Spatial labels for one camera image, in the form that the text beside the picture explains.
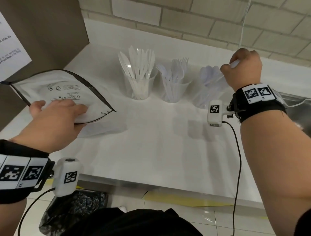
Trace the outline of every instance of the paper sign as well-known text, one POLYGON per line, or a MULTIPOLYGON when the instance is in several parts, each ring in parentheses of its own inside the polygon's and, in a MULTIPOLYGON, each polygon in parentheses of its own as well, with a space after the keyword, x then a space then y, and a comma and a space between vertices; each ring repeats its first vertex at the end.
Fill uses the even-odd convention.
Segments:
POLYGON ((31 62, 31 58, 0 13, 0 81, 31 62))

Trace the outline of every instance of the white counter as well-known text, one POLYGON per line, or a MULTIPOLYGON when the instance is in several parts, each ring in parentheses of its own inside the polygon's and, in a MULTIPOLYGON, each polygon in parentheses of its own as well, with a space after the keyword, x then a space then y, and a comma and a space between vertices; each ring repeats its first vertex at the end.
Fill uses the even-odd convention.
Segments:
MULTIPOLYGON (((128 45, 139 43, 147 44, 153 40, 158 44, 175 45, 183 50, 174 51, 174 48, 165 50, 151 43, 149 48, 155 50, 156 55, 170 59, 174 57, 189 56, 190 62, 196 65, 221 65, 227 63, 231 51, 216 49, 209 46, 172 39, 160 35, 112 26, 105 23, 86 20, 86 28, 92 44, 85 47, 65 69, 73 71, 85 79, 96 79, 109 89, 116 103, 116 110, 126 117, 128 129, 119 134, 98 135, 91 138, 79 138, 62 151, 51 154, 51 159, 57 161, 61 157, 74 156, 84 164, 84 174, 95 177, 104 177, 115 180, 124 180, 167 188, 193 191, 222 197, 234 198, 239 170, 239 157, 230 127, 226 124, 222 128, 209 127, 206 123, 207 111, 196 108, 187 97, 176 104, 162 101, 155 92, 144 101, 135 101, 127 98, 123 91, 123 74, 118 62, 117 52, 107 46, 96 45, 100 35, 95 30, 100 24, 101 32, 107 37, 118 38, 129 32, 139 39, 128 37, 126 44, 116 45, 116 42, 105 38, 105 43, 116 48, 126 49, 128 45), (214 59, 197 61, 193 56, 195 50, 201 48, 206 54, 210 52, 214 59), (171 57, 165 57, 168 51, 171 57)), ((264 59, 264 66, 286 68, 292 71, 299 70, 304 79, 311 69, 272 62, 264 59)), ((264 80, 271 81, 281 92, 296 91, 296 95, 306 96, 308 92, 304 86, 285 86, 290 79, 279 81, 274 75, 283 76, 284 70, 279 72, 263 71, 264 80)), ((232 92, 224 95, 229 100, 232 92)), ((1 139, 9 139, 17 135, 31 120, 28 108, 25 108, 12 122, 0 132, 1 139)), ((240 140, 239 124, 236 118, 230 122, 240 140)), ((239 186, 240 200, 261 202, 259 192, 252 177, 249 166, 242 150, 242 174, 239 186)))

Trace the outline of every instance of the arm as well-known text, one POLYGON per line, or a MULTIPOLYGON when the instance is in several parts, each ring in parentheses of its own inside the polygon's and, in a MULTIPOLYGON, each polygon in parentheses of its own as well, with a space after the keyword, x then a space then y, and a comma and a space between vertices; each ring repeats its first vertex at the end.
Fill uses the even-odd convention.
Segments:
MULTIPOLYGON (((85 125, 75 125, 75 119, 87 111, 85 105, 72 100, 53 101, 43 111, 44 101, 29 107, 33 121, 22 132, 9 140, 44 153, 59 151, 75 140, 85 125)), ((0 150, 10 155, 10 150, 0 150)), ((0 235, 13 236, 26 207, 26 199, 11 204, 0 204, 0 235)))
MULTIPOLYGON (((260 82, 259 55, 238 50, 240 64, 221 70, 237 89, 260 82)), ((241 124, 245 156, 276 235, 294 235, 298 219, 311 208, 311 139, 282 111, 256 114, 241 124)))

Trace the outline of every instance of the black cable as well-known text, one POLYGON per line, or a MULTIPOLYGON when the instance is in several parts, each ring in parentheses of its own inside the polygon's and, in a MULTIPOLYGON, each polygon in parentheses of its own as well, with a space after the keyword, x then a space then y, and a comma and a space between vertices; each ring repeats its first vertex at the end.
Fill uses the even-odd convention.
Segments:
POLYGON ((235 199, 234 199, 234 206, 233 206, 233 213, 232 213, 232 222, 233 222, 233 235, 234 236, 234 233, 235 233, 235 226, 234 226, 234 213, 235 213, 235 207, 236 207, 236 200, 238 198, 238 193, 239 193, 239 183, 240 183, 240 176, 241 176, 241 170, 242 170, 242 158, 241 158, 241 152, 240 152, 240 147, 239 147, 239 143, 238 143, 238 138, 236 137, 236 133, 234 131, 234 128, 232 127, 232 125, 226 121, 222 121, 222 123, 225 123, 225 124, 228 124, 230 125, 233 133, 234 133, 234 137, 235 137, 235 140, 236 140, 236 145, 238 147, 238 151, 239 151, 239 157, 240 157, 240 169, 239 169, 239 175, 238 175, 238 183, 237 183, 237 186, 236 186, 236 195, 235 195, 235 199))
POLYGON ((32 207, 32 205, 33 205, 37 200, 39 200, 39 198, 41 198, 44 194, 46 194, 46 193, 48 193, 48 192, 51 192, 51 191, 54 191, 54 190, 55 190, 55 188, 51 188, 51 189, 45 191, 45 192, 42 193, 39 197, 37 197, 37 198, 34 200, 33 203, 30 204, 30 206, 28 207, 28 209, 27 209, 26 212, 24 213, 23 217, 21 218, 21 222, 19 223, 18 231, 17 231, 17 235, 18 235, 18 236, 21 236, 21 225, 22 225, 22 223, 23 223, 23 220, 24 220, 26 214, 28 213, 28 211, 29 211, 30 208, 32 207))

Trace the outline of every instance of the brick wall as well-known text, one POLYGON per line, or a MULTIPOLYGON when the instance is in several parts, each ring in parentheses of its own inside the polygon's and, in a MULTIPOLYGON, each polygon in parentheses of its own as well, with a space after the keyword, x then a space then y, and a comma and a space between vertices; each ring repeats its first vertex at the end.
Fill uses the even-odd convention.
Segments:
MULTIPOLYGON (((85 18, 235 51, 247 0, 79 0, 85 18)), ((242 45, 311 66, 311 0, 253 0, 242 45)))

